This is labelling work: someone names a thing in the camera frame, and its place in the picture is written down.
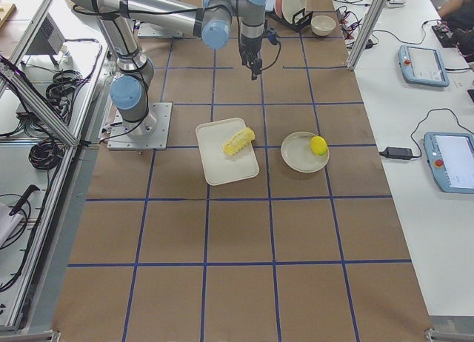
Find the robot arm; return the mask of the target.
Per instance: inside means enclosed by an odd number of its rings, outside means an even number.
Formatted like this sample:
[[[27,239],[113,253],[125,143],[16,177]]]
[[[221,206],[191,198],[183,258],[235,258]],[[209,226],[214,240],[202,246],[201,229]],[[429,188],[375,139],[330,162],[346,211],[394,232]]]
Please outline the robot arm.
[[[121,73],[110,87],[110,97],[131,136],[151,133],[156,112],[149,103],[152,61],[139,38],[192,36],[209,48],[229,41],[231,24],[238,22],[241,63],[256,79],[263,70],[259,57],[266,31],[266,0],[202,0],[200,7],[176,0],[70,0],[73,11],[94,16]]]

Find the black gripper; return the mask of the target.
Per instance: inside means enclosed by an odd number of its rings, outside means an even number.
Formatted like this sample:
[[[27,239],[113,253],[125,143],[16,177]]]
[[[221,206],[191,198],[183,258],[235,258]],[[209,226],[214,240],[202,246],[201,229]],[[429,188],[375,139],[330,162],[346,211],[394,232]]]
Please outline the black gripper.
[[[257,77],[261,75],[261,58],[258,56],[261,49],[261,42],[261,36],[250,38],[243,33],[240,34],[238,48],[241,56],[241,63],[245,67],[250,67],[252,81],[256,80]]]

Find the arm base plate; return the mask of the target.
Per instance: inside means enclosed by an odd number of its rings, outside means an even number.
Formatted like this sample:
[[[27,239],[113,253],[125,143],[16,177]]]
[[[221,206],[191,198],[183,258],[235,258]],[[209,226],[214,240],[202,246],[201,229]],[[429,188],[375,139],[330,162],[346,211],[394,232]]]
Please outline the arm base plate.
[[[107,141],[109,150],[165,150],[170,128],[173,104],[171,102],[152,103],[147,117],[140,125],[122,120],[116,110],[114,122],[119,125],[111,129]]]

